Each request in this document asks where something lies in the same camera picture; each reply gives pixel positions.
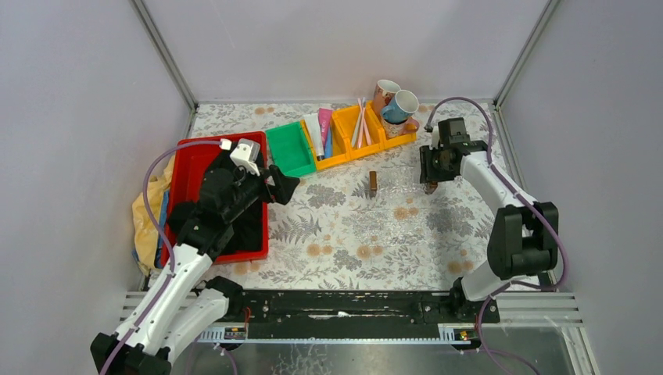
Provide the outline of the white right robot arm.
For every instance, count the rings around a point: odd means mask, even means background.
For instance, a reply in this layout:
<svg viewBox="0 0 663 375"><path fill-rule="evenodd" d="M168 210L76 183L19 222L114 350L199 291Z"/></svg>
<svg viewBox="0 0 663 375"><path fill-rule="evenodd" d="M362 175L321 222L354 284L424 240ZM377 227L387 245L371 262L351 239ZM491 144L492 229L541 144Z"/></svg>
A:
<svg viewBox="0 0 663 375"><path fill-rule="evenodd" d="M450 315L467 322L478 313L478 301L494 291L557 266L558 211L553 203L539 202L524 192L490 163L488 145L471 139L464 119L442 120L433 134L432 144L420 148L425 193L462 177L494 215L487 260L454 283L454 296L448 301Z"/></svg>

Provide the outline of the blue ceramic mug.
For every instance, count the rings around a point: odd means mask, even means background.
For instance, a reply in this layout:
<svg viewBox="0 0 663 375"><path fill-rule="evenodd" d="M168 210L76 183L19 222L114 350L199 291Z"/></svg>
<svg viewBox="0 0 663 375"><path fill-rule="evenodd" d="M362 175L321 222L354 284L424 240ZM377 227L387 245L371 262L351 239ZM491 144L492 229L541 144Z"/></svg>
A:
<svg viewBox="0 0 663 375"><path fill-rule="evenodd" d="M412 91L399 90L389 104L381 109L380 116L387 123L399 124L413 116L418 107L418 97Z"/></svg>

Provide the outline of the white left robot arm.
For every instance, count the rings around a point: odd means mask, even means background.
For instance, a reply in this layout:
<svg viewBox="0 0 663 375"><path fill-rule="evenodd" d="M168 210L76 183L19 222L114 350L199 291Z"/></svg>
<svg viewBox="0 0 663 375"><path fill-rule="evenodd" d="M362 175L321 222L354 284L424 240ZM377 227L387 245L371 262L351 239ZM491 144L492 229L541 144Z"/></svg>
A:
<svg viewBox="0 0 663 375"><path fill-rule="evenodd" d="M100 374L168 374L183 350L211 323L242 313L243 289L213 278L186 309L182 302L234 235L233 223L254 203L286 205L298 187L276 165L209 167L199 198L173 208L176 245L154 286L113 334L100 333L91 354Z"/></svg>

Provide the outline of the floral orange-handled mug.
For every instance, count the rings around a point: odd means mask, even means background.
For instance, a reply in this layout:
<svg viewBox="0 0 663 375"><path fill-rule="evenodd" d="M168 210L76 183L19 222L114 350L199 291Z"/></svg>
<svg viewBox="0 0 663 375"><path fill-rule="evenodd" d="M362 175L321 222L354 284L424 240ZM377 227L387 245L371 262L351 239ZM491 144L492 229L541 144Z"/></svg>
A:
<svg viewBox="0 0 663 375"><path fill-rule="evenodd" d="M381 116L382 109L388 105L401 87L392 80L381 79L375 85L371 108L377 116Z"/></svg>

